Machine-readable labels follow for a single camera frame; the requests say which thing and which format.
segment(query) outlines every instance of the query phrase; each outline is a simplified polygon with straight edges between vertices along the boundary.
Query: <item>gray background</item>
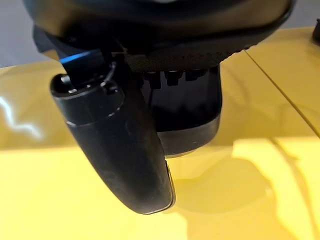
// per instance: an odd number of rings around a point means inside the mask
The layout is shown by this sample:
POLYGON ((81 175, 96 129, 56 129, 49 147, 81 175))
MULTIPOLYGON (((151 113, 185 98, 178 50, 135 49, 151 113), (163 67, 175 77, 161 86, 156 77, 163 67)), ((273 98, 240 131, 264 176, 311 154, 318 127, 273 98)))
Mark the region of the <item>gray background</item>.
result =
MULTIPOLYGON (((317 18, 320 0, 298 0, 293 15, 282 27, 315 26, 317 18)), ((0 0, 0 33, 0 68, 46 59, 33 44, 32 21, 22 0, 0 0)))

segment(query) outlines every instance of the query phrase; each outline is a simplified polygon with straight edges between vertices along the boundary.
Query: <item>blue light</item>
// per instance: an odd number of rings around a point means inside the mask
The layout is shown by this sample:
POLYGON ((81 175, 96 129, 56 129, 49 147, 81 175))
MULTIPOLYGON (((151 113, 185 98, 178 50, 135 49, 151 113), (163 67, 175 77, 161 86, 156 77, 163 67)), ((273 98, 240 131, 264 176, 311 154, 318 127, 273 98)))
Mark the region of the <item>blue light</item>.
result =
POLYGON ((73 61, 73 60, 76 60, 76 59, 79 59, 79 58, 88 56, 89 54, 90 54, 90 52, 89 52, 89 51, 86 51, 86 52, 78 53, 78 54, 76 54, 76 55, 67 56, 67 57, 65 57, 65 58, 62 58, 62 59, 60 60, 60 62, 61 62, 62 64, 67 64, 67 63, 69 63, 69 62, 71 62, 71 61, 73 61))

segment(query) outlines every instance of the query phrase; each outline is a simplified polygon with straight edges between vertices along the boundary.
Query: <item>black plastic housing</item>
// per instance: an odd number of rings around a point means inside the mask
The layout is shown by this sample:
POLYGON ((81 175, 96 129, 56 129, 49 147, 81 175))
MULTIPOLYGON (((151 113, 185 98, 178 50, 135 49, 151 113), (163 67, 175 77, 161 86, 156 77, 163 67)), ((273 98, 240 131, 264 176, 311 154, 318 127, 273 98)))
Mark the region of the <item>black plastic housing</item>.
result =
POLYGON ((112 91, 98 84, 69 93, 57 75, 50 88, 74 138, 119 200, 139 214, 163 211, 175 194, 153 120, 139 90, 108 84, 112 91))

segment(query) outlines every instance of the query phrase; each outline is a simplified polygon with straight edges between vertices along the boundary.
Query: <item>yellow surface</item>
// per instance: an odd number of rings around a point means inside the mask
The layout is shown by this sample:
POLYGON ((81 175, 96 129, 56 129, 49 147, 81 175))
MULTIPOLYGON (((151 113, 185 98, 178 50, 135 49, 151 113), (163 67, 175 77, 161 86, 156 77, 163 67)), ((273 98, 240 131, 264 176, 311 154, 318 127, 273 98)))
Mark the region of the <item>yellow surface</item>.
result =
POLYGON ((312 41, 313 30, 278 31, 248 53, 320 135, 320 45, 312 41))
POLYGON ((168 160, 176 204, 149 216, 124 207, 75 145, 48 92, 61 70, 0 70, 1 240, 320 238, 320 140, 245 52, 222 64, 218 135, 168 160))

